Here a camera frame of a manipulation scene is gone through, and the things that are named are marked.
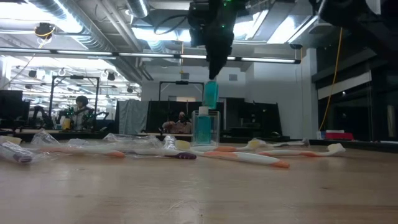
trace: table surface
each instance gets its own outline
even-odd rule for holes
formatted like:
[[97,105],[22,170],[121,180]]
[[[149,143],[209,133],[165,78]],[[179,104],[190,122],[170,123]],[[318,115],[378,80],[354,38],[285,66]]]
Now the table surface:
[[398,223],[398,155],[0,162],[0,223]]

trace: red object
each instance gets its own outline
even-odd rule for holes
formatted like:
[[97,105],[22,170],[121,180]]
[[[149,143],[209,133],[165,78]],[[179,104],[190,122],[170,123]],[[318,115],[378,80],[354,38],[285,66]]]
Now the red object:
[[325,139],[354,140],[353,133],[325,133]]

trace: blue liquid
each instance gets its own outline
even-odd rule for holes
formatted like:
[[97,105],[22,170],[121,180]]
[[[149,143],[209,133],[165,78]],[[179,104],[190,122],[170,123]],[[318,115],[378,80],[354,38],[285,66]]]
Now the blue liquid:
[[218,84],[215,81],[209,81],[205,85],[205,99],[203,104],[209,109],[216,109],[218,99]]
[[197,144],[210,144],[211,120],[210,116],[199,115],[195,126],[195,139]]

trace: desk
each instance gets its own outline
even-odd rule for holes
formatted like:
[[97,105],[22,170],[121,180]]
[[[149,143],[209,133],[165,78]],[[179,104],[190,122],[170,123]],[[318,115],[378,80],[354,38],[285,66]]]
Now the desk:
[[397,223],[398,155],[285,158],[290,169],[199,157],[0,162],[2,224]]

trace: person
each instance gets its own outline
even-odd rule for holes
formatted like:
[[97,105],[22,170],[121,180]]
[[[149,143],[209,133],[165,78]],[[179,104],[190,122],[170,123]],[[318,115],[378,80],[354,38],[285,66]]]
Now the person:
[[180,112],[178,121],[166,121],[162,125],[163,129],[173,134],[190,134],[192,132],[192,123],[184,112]]
[[73,128],[74,130],[83,130],[84,120],[83,117],[92,113],[92,109],[87,106],[88,98],[85,96],[78,96],[76,98],[76,107],[74,107],[75,114],[73,115]]

